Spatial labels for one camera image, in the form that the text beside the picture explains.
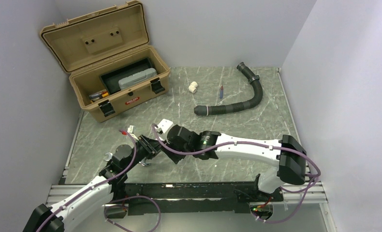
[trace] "toolbox lid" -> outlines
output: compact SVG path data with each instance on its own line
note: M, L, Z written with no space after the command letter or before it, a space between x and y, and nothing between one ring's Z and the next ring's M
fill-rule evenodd
M44 27L40 35L67 73L149 42L136 0Z

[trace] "red label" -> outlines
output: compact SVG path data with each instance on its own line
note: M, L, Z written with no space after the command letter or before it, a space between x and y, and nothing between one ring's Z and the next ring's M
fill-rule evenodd
M133 103L133 102L136 102L136 101L138 101L139 99L140 99L140 97L133 98L133 99L129 100L128 102L126 102L126 105L129 105L129 104L131 104L131 103Z

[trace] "toolbox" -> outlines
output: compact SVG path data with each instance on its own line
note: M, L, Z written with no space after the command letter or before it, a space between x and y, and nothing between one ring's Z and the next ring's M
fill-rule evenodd
M98 122L168 91L170 69L148 44L144 8L139 1L44 27L40 35L63 70L70 73L80 107ZM131 81L135 84L124 90L116 89L118 79L113 80L113 73L127 70L127 76L132 78L133 70L141 72L141 67L154 68L157 75L141 82ZM110 86L106 86L108 80L113 81ZM89 95L109 87L113 93L109 92L108 97L96 102L89 99Z

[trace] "marble tabletop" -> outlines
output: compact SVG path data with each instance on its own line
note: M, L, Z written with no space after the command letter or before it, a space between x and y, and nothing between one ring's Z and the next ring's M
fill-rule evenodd
M169 92L151 99L120 115L98 123L84 113L74 144L66 177L66 184L86 184L106 164L104 153L114 152L117 146L129 144L120 128L135 126L134 133L150 138L151 124L163 118L193 130L219 131L236 137L250 139L279 139L283 134L296 138L292 117L277 75L276 68L251 68L260 76L264 89L261 103L250 110L219 116L196 116L196 105L223 105L246 101L253 96L252 86L235 67L173 67L169 77ZM192 81L198 83L195 94L188 91ZM220 84L224 95L219 99ZM268 165L251 160L209 159L185 157L175 165L164 153L160 153L151 165L136 165L126 182L207 182L252 181L263 173Z

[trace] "black hose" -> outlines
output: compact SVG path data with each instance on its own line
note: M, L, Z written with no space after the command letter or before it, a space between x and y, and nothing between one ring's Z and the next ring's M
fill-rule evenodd
M229 105L216 105L216 106L205 106L198 105L194 107L194 113L199 116L207 116L207 115L223 115L228 113L234 113L243 111L246 109L251 109L257 106L263 96L262 86L259 82L259 76L255 75L247 66L245 66L244 62L241 62L236 67L238 70L242 72L242 74L248 79L252 87L254 88L254 96L252 99L248 101L233 103Z

